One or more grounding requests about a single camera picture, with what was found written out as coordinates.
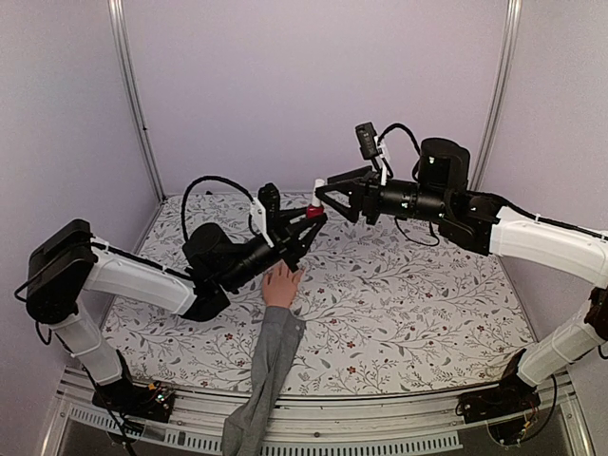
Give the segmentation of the red nail polish bottle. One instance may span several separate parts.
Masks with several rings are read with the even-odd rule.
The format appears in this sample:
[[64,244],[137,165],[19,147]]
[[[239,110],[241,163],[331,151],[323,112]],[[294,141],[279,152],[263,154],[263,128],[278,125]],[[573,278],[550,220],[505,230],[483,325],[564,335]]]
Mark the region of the red nail polish bottle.
[[322,205],[315,206],[310,204],[306,210],[306,217],[308,219],[313,219],[316,217],[320,217],[324,214],[324,207]]

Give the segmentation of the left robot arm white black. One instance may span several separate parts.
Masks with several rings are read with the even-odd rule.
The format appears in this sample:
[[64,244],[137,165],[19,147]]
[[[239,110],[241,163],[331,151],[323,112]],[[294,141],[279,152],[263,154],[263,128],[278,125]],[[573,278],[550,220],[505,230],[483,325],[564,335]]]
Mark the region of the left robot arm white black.
[[184,242],[184,272],[124,252],[94,237],[90,224],[74,219],[29,257],[28,277],[14,292],[28,315],[48,326],[104,387],[105,398],[121,412],[142,401],[118,351],[104,339],[82,307],[83,291],[123,296],[157,306],[191,321],[209,321],[225,310],[228,296],[278,262],[296,272],[327,217],[306,208],[265,213],[260,232],[236,243],[215,223],[199,226]]

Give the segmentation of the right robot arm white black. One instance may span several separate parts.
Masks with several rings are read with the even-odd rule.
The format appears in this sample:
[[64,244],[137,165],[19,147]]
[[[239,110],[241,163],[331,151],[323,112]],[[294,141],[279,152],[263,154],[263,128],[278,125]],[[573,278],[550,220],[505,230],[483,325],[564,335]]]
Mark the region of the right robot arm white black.
[[564,324],[507,365],[491,406],[510,414],[555,371],[607,340],[607,235],[532,215],[498,195],[467,190],[469,152],[456,142],[427,138],[418,178],[396,180],[370,166],[329,177],[315,196],[351,222],[382,215],[434,223],[458,247],[483,256],[532,261],[592,284],[587,301]]

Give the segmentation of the person's hand on table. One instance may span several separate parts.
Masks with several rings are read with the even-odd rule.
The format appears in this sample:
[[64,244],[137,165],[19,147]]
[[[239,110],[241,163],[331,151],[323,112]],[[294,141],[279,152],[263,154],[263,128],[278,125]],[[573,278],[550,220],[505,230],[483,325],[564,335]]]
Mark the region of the person's hand on table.
[[267,307],[289,309],[297,295],[303,270],[292,272],[283,262],[277,263],[262,279],[262,297]]

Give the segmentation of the floral patterned table cloth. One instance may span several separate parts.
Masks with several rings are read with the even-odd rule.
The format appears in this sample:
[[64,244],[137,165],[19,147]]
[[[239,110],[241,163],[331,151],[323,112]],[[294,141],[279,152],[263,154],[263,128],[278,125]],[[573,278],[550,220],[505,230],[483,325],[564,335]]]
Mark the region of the floral patterned table cloth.
[[[287,394],[492,382],[534,340],[500,263],[446,241],[433,245],[423,222],[384,217],[369,226],[330,214],[302,264],[293,312],[306,329]],[[247,391],[263,314],[253,280],[203,323],[117,298],[103,332],[139,379]]]

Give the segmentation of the front aluminium rail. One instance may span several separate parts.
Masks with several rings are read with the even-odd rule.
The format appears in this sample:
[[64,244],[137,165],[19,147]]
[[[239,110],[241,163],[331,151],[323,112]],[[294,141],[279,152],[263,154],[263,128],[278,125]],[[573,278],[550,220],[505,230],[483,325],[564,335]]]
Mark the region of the front aluminium rail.
[[[269,420],[264,455],[594,455],[567,373],[539,388],[535,411],[469,423],[462,389],[387,396],[286,396]],[[246,396],[175,389],[165,423],[135,419],[126,446],[117,418],[92,403],[86,375],[68,368],[51,402],[40,455],[219,455],[224,419]]]

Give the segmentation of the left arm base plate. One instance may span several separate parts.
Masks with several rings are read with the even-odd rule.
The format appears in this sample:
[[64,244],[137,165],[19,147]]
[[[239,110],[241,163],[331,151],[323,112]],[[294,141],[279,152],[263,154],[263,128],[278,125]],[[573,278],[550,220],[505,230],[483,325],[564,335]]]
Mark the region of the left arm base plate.
[[160,382],[138,386],[122,379],[105,386],[96,385],[92,404],[126,416],[168,423],[175,391]]

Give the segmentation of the right aluminium frame post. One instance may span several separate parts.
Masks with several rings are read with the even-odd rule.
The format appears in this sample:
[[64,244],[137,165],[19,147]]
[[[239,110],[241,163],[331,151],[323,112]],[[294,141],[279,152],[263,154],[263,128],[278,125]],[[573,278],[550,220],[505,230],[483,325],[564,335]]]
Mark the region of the right aluminium frame post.
[[472,178],[470,180],[470,188],[473,191],[479,191],[482,188],[485,172],[489,165],[491,152],[496,140],[504,106],[504,99],[507,92],[510,71],[516,53],[522,8],[522,0],[508,0],[506,2],[503,39],[499,53],[495,83],[492,90],[492,96],[490,98],[490,105],[484,125],[479,155],[474,166]]

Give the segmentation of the aluminium frame post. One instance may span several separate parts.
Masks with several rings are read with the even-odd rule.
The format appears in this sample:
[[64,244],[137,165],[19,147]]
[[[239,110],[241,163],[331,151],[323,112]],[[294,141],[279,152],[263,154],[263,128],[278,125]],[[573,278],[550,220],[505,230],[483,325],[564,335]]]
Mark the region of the aluminium frame post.
[[158,203],[163,203],[166,200],[166,194],[162,185],[161,173],[154,155],[148,133],[148,125],[143,112],[129,45],[127,24],[124,15],[124,2],[121,0],[108,0],[107,5],[127,104],[134,124],[138,145],[141,150],[144,169],[150,180],[155,199]]
[[522,8],[522,0],[508,0],[506,2],[503,39],[499,53],[495,83],[492,90],[492,96],[490,98],[490,105],[484,125],[479,155],[474,166],[472,178],[470,180],[470,188],[473,191],[479,191],[482,188],[485,172],[489,165],[491,152],[496,140],[504,106],[504,99],[507,92],[510,71],[516,53]]

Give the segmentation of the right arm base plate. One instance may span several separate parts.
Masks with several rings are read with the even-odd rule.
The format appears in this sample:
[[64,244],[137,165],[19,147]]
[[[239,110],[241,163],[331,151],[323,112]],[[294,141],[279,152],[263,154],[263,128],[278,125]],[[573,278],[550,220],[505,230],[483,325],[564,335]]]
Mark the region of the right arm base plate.
[[541,403],[535,389],[497,385],[459,395],[455,414],[466,424],[486,422],[491,439],[511,447],[524,441]]

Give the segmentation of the left aluminium frame post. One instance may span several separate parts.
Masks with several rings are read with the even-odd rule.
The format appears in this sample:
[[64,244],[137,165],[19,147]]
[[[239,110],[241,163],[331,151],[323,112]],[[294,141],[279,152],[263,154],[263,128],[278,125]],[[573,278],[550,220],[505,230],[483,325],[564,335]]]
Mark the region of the left aluminium frame post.
[[166,200],[166,194],[162,185],[161,173],[154,155],[148,133],[148,125],[143,112],[129,45],[127,24],[124,15],[124,2],[121,0],[108,0],[107,5],[127,104],[134,124],[138,145],[141,150],[144,169],[150,180],[155,199],[158,203],[163,203]]

